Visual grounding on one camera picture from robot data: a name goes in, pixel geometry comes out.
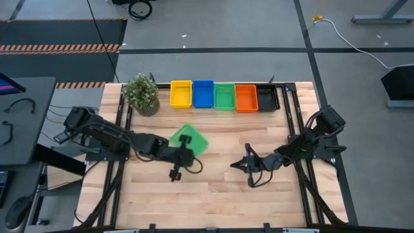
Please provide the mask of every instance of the yellow bin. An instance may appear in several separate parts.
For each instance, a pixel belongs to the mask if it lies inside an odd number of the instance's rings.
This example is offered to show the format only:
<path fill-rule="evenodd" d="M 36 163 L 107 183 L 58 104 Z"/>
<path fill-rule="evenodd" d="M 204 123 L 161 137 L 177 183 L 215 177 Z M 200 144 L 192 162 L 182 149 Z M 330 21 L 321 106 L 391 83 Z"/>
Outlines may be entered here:
<path fill-rule="evenodd" d="M 193 85 L 189 80 L 172 81 L 169 104 L 174 108 L 189 108 L 193 99 Z"/>

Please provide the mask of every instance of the green plant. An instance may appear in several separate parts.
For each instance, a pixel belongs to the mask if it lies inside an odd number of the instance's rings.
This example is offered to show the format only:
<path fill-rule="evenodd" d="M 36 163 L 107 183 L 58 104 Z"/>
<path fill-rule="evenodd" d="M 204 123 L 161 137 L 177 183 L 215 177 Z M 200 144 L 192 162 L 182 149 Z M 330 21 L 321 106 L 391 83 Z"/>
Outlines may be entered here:
<path fill-rule="evenodd" d="M 122 93 L 129 104 L 140 109 L 151 107 L 158 98 L 157 85 L 141 73 L 124 85 Z"/>

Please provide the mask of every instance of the green square bin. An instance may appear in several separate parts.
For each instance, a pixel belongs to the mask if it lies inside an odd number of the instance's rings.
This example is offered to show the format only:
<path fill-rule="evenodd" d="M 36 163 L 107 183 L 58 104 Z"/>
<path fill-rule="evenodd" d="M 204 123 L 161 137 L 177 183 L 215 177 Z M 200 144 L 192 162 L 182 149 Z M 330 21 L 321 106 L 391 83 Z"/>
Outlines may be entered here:
<path fill-rule="evenodd" d="M 198 132 L 192 125 L 183 125 L 170 139 L 169 141 L 175 146 L 181 146 L 180 136 L 188 135 L 191 137 L 191 142 L 187 145 L 188 149 L 193 150 L 194 157 L 201 155 L 208 146 L 208 141 Z"/>
<path fill-rule="evenodd" d="M 235 109 L 235 85 L 234 83 L 214 84 L 214 108 L 220 110 Z"/>

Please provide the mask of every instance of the blue bin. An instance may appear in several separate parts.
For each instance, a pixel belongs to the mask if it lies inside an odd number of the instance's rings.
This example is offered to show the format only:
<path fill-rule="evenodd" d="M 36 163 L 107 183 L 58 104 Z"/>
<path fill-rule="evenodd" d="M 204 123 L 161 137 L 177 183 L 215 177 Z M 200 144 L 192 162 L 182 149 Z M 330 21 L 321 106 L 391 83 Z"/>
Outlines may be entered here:
<path fill-rule="evenodd" d="M 212 80 L 193 81 L 193 106 L 214 106 L 214 82 Z"/>

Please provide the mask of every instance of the white cable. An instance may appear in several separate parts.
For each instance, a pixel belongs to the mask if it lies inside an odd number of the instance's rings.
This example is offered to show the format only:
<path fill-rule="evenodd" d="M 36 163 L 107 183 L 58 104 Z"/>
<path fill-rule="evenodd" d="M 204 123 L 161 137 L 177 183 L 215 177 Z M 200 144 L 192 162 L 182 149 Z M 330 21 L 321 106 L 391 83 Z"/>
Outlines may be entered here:
<path fill-rule="evenodd" d="M 352 48 L 354 48 L 355 50 L 357 50 L 358 52 L 362 52 L 362 53 L 364 53 L 364 54 L 366 54 L 366 55 L 370 55 L 371 57 L 373 57 L 373 58 L 375 58 L 379 63 L 381 63 L 381 65 L 383 66 L 383 67 L 385 67 L 385 68 L 387 68 L 387 69 L 394 69 L 394 68 L 397 68 L 397 67 L 407 67 L 407 66 L 412 66 L 412 65 L 414 65 L 414 63 L 412 63 L 412 64 L 406 64 L 406 65 L 396 65 L 396 66 L 394 66 L 394 67 L 388 67 L 387 65 L 385 65 L 381 60 L 379 60 L 379 58 L 377 58 L 376 56 L 374 56 L 374 55 L 372 55 L 372 54 L 370 54 L 369 52 L 366 52 L 366 51 L 362 51 L 362 50 L 360 50 L 360 49 L 358 49 L 358 48 L 356 48 L 354 45 L 352 45 L 349 41 L 347 41 L 343 36 L 341 36 L 341 34 L 339 34 L 339 32 L 338 32 L 338 29 L 336 29 L 336 26 L 335 26 L 335 24 L 334 24 L 334 22 L 332 22 L 331 20 L 329 20 L 329 19 L 321 19 L 321 20 L 319 20 L 319 21 L 315 21 L 314 22 L 314 24 L 317 24 L 317 23 L 319 23 L 320 21 L 326 21 L 326 22 L 330 22 L 331 23 L 331 25 L 334 27 L 334 29 L 335 29 L 335 32 L 337 33 L 337 35 L 339 36 L 339 37 L 341 37 L 341 39 L 343 39 L 348 45 L 350 45 Z"/>

